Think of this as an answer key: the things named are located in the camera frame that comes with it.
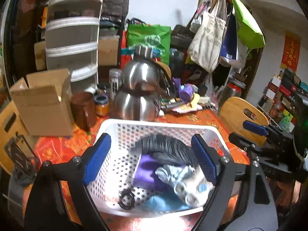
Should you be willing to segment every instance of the black hair tie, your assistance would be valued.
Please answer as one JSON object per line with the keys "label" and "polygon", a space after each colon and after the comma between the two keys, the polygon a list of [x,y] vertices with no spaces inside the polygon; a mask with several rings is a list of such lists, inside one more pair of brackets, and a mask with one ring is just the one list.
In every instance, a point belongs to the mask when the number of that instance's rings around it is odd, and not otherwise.
{"label": "black hair tie", "polygon": [[[120,199],[118,201],[118,204],[120,205],[120,207],[122,209],[125,210],[131,210],[133,208],[133,206],[135,205],[135,195],[133,194],[133,192],[131,191],[133,189],[133,187],[130,188],[126,188],[121,192],[121,196]],[[129,203],[128,205],[124,204],[123,202],[123,198],[127,196]]]}

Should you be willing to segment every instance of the brown cup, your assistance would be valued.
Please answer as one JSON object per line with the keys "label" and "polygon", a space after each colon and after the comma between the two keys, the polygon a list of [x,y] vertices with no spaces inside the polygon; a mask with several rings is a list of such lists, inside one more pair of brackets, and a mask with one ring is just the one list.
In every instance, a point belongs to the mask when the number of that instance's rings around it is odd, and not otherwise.
{"label": "brown cup", "polygon": [[70,100],[73,117],[77,126],[84,131],[89,131],[94,126],[97,117],[92,93],[80,92],[72,96]]}

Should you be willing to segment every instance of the white shelf unit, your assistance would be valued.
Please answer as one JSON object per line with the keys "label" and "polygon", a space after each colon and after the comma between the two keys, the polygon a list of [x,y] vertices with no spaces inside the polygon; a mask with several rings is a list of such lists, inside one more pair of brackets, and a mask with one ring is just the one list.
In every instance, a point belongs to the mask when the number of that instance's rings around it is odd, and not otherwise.
{"label": "white shelf unit", "polygon": [[68,68],[72,92],[94,93],[103,0],[49,0],[45,33],[47,69]]}

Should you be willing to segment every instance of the metal screw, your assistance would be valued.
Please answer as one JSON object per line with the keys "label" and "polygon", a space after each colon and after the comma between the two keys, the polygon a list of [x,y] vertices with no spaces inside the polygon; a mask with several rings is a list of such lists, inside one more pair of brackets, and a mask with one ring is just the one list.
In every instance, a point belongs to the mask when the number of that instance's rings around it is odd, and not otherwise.
{"label": "metal screw", "polygon": [[79,156],[73,157],[73,162],[80,162],[80,161],[81,161],[81,157]]}
{"label": "metal screw", "polygon": [[47,167],[47,166],[49,166],[50,164],[51,164],[51,161],[44,161],[42,165],[43,165],[44,167]]}
{"label": "metal screw", "polygon": [[230,161],[229,157],[221,157],[221,160],[225,163],[228,163]]}
{"label": "metal screw", "polygon": [[254,165],[255,167],[258,167],[260,164],[257,161],[253,161],[252,165]]}

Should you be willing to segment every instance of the orange jar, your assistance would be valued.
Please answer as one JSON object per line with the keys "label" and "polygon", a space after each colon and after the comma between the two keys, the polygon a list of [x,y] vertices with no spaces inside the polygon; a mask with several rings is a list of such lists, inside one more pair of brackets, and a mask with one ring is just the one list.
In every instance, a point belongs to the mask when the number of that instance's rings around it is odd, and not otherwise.
{"label": "orange jar", "polygon": [[109,99],[107,95],[94,96],[95,110],[98,116],[106,116],[109,112]]}

